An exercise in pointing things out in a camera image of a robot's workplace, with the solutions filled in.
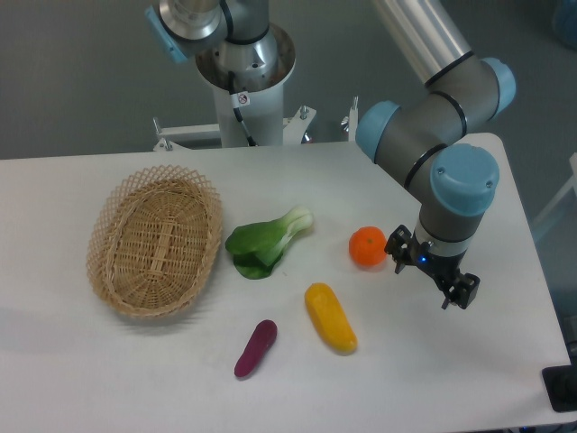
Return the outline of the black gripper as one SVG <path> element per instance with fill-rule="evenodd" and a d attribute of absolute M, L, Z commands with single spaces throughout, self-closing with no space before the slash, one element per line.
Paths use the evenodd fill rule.
<path fill-rule="evenodd" d="M 385 249 L 395 263 L 395 273 L 406 266 L 415 266 L 439 285 L 444 294 L 442 309 L 455 305 L 467 309 L 474 301 L 481 280 L 474 274 L 461 274 L 460 264 L 465 251 L 441 255 L 428 243 L 419 243 L 403 225 L 390 235 Z"/>

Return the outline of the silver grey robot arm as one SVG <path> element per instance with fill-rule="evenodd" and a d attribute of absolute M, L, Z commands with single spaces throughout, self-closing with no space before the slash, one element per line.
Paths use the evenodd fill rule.
<path fill-rule="evenodd" d="M 389 33 L 427 89 L 416 106 L 385 101 L 350 122 L 354 140 L 420 203 L 414 229 L 398 227 L 386 252 L 398 269 L 414 266 L 444 294 L 468 307 L 480 281 L 460 263 L 489 208 L 499 167 L 464 136 L 513 100 L 509 67 L 478 58 L 437 1 L 379 1 Z M 279 145 L 285 132 L 280 90 L 294 68 L 290 39 L 271 23 L 265 1 L 159 1 L 146 19 L 177 63 L 194 59 L 215 91 L 225 147 Z"/>

